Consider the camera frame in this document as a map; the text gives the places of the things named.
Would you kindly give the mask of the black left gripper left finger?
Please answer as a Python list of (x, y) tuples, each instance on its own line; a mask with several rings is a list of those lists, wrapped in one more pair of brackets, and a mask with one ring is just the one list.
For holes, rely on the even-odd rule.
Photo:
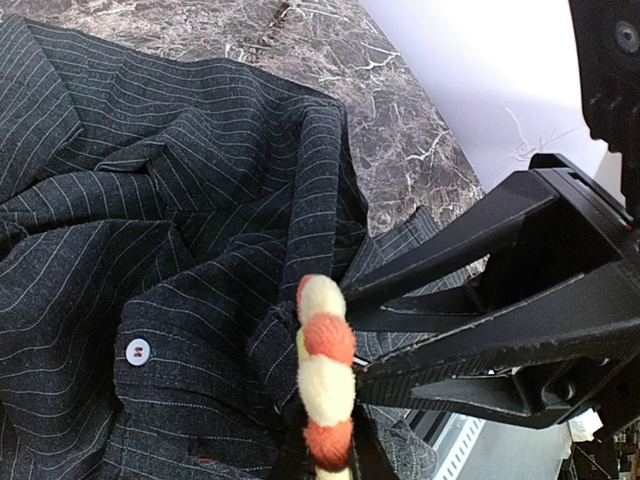
[(312, 480), (316, 478), (314, 459), (306, 445), (307, 414), (302, 405), (295, 411), (269, 480)]

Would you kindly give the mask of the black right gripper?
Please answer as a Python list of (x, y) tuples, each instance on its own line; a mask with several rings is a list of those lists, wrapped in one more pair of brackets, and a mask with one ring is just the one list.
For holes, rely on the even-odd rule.
[[(466, 288), (412, 294), (489, 254), (482, 304), (506, 308), (464, 325), (480, 316)], [(361, 369), (363, 403), (533, 429), (592, 408), (601, 435), (639, 416), (639, 229), (560, 155), (535, 155), (527, 171), (344, 296), (357, 331), (464, 325)]]

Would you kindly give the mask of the dark pinstriped garment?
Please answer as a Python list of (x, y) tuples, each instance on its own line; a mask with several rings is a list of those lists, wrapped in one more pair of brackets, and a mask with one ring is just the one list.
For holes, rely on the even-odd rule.
[(422, 208), (372, 236), (367, 213), (341, 102), (4, 14), (2, 477), (267, 478), (300, 279), (437, 230)]

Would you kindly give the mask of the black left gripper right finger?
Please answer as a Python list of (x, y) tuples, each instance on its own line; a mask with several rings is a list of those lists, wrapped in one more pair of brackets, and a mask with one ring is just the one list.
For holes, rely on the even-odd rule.
[(377, 428), (367, 414), (354, 414), (354, 432), (350, 452), (350, 468), (355, 480), (398, 480)]

